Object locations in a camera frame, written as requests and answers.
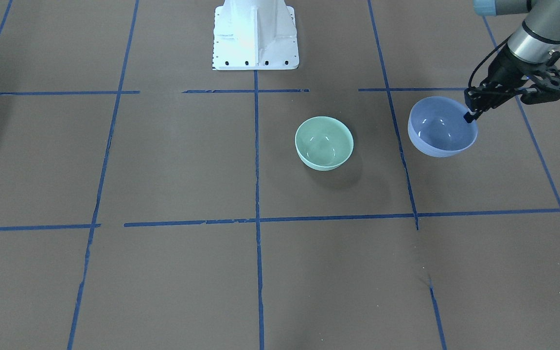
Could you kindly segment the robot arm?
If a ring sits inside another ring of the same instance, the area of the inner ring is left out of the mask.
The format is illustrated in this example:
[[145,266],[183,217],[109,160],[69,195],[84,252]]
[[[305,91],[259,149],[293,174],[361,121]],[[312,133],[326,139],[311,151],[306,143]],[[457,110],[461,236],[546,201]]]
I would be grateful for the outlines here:
[[467,123],[477,120],[519,97],[526,105],[560,99],[560,0],[475,0],[479,16],[524,14],[525,19],[509,37],[484,58],[487,76],[464,91]]

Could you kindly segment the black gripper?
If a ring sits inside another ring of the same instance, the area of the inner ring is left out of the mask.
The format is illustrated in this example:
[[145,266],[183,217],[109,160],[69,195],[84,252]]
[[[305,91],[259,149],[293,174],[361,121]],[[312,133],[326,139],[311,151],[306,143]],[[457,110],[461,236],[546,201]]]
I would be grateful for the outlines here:
[[464,120],[472,123],[489,109],[498,108],[516,95],[527,105],[547,103],[547,92],[538,83],[531,86],[532,91],[519,90],[526,80],[523,78],[542,70],[542,64],[529,63],[516,57],[508,47],[501,49],[494,61],[489,64],[487,77],[478,86],[469,83],[465,89],[467,111]]

